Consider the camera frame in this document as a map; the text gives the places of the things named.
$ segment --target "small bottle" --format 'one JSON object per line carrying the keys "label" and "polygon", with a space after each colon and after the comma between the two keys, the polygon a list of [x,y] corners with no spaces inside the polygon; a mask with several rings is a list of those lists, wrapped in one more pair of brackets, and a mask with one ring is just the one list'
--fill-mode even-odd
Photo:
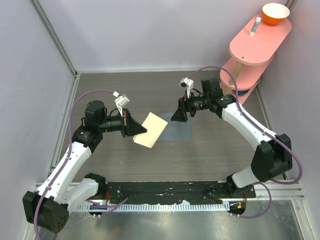
{"label": "small bottle", "polygon": [[255,35],[255,33],[256,33],[256,31],[257,31],[257,28],[258,28],[258,26],[259,26],[260,21],[261,21],[261,17],[258,16],[258,17],[255,19],[255,22],[254,22],[253,27],[252,27],[252,29],[251,29],[250,37],[253,37],[253,36]]}

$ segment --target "white bracket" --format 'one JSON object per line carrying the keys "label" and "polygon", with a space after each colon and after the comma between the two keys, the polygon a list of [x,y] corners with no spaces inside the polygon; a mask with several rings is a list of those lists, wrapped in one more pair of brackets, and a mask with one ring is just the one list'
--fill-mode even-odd
{"label": "white bracket", "polygon": [[123,114],[124,114],[122,109],[125,105],[127,105],[129,101],[130,101],[129,98],[127,98],[125,94],[119,95],[119,93],[117,93],[117,98],[114,100],[114,102],[117,109],[119,110],[119,113],[121,114],[121,117],[123,117]]}
{"label": "white bracket", "polygon": [[194,81],[185,77],[181,79],[179,86],[186,89],[186,96],[189,99],[191,96],[191,90],[194,88]]}

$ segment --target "round pink shelf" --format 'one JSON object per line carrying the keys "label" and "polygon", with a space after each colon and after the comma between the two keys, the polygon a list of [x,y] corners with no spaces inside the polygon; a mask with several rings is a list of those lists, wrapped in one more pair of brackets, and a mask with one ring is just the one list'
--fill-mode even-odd
{"label": "round pink shelf", "polygon": [[[259,77],[266,70],[268,65],[274,59],[274,55],[264,64],[258,66],[244,65],[238,78],[236,79],[236,85],[239,91],[244,91],[250,89],[256,84]],[[229,70],[231,73],[235,69],[237,61],[231,57],[226,64],[223,66],[225,69]],[[223,70],[220,71],[221,82],[228,88],[235,90],[234,85],[230,85],[230,76]]]}
{"label": "round pink shelf", "polygon": [[254,16],[230,43],[231,56],[244,65],[258,66],[267,63],[291,30],[288,19],[278,25],[267,25],[262,20],[254,36],[250,36],[256,17],[261,16]]}

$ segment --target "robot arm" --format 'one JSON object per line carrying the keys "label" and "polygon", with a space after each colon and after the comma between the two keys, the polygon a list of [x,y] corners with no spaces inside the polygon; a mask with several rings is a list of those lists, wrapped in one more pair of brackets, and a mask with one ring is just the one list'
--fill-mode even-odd
{"label": "robot arm", "polygon": [[[28,191],[23,196],[24,212],[29,223],[34,223],[36,207],[41,196],[44,198],[40,205],[37,224],[39,227],[58,233],[66,225],[69,213],[75,207],[92,196],[105,194],[106,179],[93,173],[86,175],[85,179],[71,190],[67,191],[67,189],[80,167],[102,141],[103,133],[121,131],[123,137],[130,137],[147,132],[147,129],[131,117],[129,110],[123,108],[128,101],[125,95],[118,96],[115,100],[117,108],[109,115],[102,101],[96,100],[88,103],[84,112],[85,117],[81,119],[82,124],[73,133],[71,154],[68,160],[65,161],[69,149],[37,191]],[[118,114],[112,115],[115,110],[118,110]],[[53,184],[46,191],[48,183],[55,177]]]}
{"label": "robot arm", "polygon": [[267,129],[256,119],[248,115],[264,132],[258,131],[239,111],[235,97],[223,95],[219,79],[201,81],[203,93],[195,96],[192,93],[193,81],[184,78],[180,86],[186,88],[186,94],[178,100],[178,109],[171,117],[172,121],[186,122],[187,113],[194,117],[198,110],[209,109],[218,117],[236,128],[255,150],[251,165],[227,177],[231,192],[242,189],[256,182],[268,181],[292,168],[292,157],[281,146],[275,143],[264,132],[278,138],[291,149],[290,138],[277,135]]}

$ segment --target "white wall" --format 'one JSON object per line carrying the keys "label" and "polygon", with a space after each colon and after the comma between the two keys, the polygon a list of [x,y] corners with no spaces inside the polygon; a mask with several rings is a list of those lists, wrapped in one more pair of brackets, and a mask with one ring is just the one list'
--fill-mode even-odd
{"label": "white wall", "polygon": [[72,75],[27,0],[0,1],[0,233],[22,239],[22,198],[48,174]]}
{"label": "white wall", "polygon": [[[259,83],[270,122],[291,137],[303,164],[301,185],[320,239],[320,1],[298,0],[291,11],[292,30]],[[297,168],[289,173],[298,175]]]}
{"label": "white wall", "polygon": [[269,2],[40,0],[74,67],[97,72],[222,66],[230,41]]}

